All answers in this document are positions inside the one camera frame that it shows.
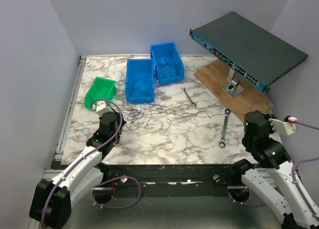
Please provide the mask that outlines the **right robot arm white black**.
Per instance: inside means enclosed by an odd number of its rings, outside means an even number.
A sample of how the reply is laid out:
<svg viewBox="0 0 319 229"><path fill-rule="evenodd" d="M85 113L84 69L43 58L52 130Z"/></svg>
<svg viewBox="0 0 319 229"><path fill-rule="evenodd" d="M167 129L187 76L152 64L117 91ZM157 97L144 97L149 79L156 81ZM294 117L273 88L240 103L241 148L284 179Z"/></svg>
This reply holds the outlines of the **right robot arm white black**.
<svg viewBox="0 0 319 229"><path fill-rule="evenodd" d="M232 164L229 179L235 185L243 183L253 190L275 214L283 229L317 229L319 208L296 174L297 167L306 161L294 163L285 147L270 137L273 133L291 135L298 124L293 116L279 120L260 111L246 113L242 144L269 173L277 188L265 182L246 159Z"/></svg>

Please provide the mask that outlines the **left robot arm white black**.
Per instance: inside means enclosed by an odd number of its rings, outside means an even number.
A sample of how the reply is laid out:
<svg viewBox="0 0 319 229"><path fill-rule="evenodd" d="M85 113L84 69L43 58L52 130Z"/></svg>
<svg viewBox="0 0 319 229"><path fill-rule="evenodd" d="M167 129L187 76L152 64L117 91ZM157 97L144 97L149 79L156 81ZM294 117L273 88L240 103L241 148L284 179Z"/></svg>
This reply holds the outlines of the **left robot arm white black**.
<svg viewBox="0 0 319 229"><path fill-rule="evenodd" d="M62 228L68 221L75 198L76 187L94 180L98 186L110 183L109 172L98 164L119 142L126 121L121 112L110 111L99 117L99 127L80 155L61 173L50 180L41 179L35 187L29 216L44 227Z"/></svg>

